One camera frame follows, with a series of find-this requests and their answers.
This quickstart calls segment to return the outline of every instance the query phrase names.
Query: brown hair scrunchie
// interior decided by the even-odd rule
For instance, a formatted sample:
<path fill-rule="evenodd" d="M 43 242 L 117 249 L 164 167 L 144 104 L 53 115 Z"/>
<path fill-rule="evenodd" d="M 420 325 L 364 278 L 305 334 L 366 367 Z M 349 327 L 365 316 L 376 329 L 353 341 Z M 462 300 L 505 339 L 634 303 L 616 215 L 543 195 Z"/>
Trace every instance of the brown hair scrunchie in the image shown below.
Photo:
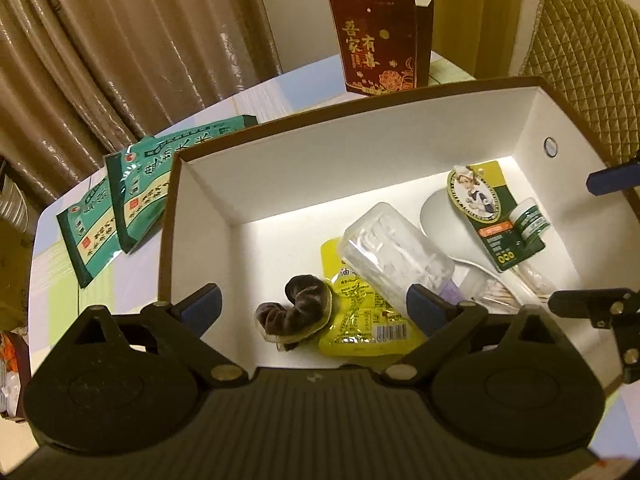
<path fill-rule="evenodd" d="M 291 336 L 322 319 L 328 286 L 311 274 L 294 276 L 284 288 L 287 299 L 293 307 L 286 308 L 279 303 L 262 303 L 255 311 L 255 319 L 265 333 L 274 336 Z"/>

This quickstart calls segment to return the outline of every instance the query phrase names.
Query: plastic bottle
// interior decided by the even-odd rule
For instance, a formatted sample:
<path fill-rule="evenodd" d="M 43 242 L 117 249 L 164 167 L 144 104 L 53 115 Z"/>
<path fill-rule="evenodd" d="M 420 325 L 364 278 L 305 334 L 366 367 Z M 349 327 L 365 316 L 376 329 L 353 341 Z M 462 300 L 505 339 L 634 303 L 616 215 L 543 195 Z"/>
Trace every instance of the plastic bottle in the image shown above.
<path fill-rule="evenodd" d="M 451 281 L 453 260 L 385 202 L 373 206 L 347 228 L 337 251 L 404 316 L 406 294 L 414 283 L 449 303 L 464 300 Z"/>

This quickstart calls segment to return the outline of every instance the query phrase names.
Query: barcode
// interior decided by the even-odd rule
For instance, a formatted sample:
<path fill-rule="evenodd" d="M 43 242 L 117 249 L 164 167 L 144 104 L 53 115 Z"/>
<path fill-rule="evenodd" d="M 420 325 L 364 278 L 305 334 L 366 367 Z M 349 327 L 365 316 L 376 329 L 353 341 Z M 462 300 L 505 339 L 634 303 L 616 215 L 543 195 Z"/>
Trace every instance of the barcode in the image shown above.
<path fill-rule="evenodd" d="M 400 341 L 407 338 L 407 325 L 377 325 L 373 327 L 373 341 L 384 343 L 386 341 Z"/>

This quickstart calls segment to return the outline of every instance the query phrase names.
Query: green product packaging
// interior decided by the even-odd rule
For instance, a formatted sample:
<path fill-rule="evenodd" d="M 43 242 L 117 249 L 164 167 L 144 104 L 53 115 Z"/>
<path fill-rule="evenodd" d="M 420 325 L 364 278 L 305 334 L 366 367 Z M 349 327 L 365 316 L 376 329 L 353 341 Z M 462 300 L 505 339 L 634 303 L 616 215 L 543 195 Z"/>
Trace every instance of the green product packaging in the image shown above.
<path fill-rule="evenodd" d="M 105 157 L 122 250 L 129 253 L 164 211 L 174 153 L 258 124 L 242 115 L 162 137 L 145 137 Z"/>
<path fill-rule="evenodd" d="M 532 243 L 545 229 L 550 227 L 538 204 L 532 198 L 527 198 L 519 203 L 511 211 L 509 220 L 511 220 L 526 244 Z"/>
<path fill-rule="evenodd" d="M 106 177 L 60 213 L 58 224 L 81 288 L 122 252 Z"/>
<path fill-rule="evenodd" d="M 545 248 L 539 237 L 525 243 L 510 220 L 516 201 L 496 160 L 456 166 L 447 183 L 449 198 L 476 230 L 498 270 L 510 269 Z"/>

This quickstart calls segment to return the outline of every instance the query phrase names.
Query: curtain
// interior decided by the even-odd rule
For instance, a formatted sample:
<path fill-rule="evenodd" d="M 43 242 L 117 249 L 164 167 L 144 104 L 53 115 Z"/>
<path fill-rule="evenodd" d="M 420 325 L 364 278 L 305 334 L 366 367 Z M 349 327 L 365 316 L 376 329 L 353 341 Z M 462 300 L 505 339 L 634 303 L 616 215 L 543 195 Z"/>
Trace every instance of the curtain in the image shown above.
<path fill-rule="evenodd" d="M 262 0 L 0 0 L 0 155 L 46 203 L 281 73 Z"/>
<path fill-rule="evenodd" d="M 433 49 L 475 78 L 506 76 L 521 0 L 435 0 Z"/>

